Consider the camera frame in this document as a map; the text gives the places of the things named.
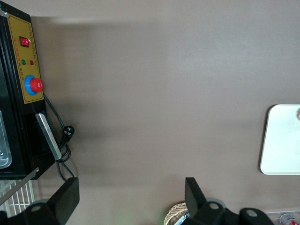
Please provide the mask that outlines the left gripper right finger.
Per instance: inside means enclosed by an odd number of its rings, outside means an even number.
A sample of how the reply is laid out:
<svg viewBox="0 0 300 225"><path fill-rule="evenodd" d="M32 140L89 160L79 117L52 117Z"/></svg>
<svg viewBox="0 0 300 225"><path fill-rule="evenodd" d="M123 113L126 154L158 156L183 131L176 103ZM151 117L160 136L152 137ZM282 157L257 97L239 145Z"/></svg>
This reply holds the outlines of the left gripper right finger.
<svg viewBox="0 0 300 225"><path fill-rule="evenodd" d="M221 225L225 218L225 208L220 200L207 199L195 178L185 179L185 203L189 218L186 225Z"/></svg>

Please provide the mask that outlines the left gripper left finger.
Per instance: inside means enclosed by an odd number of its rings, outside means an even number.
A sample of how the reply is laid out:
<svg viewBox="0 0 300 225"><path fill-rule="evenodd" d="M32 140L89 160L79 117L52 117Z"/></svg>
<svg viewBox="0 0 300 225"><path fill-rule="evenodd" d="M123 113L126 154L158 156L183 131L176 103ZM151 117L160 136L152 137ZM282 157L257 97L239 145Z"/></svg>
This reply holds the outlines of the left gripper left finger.
<svg viewBox="0 0 300 225"><path fill-rule="evenodd" d="M26 225L65 225L80 201L79 179L69 178L47 201L36 202L23 214Z"/></svg>

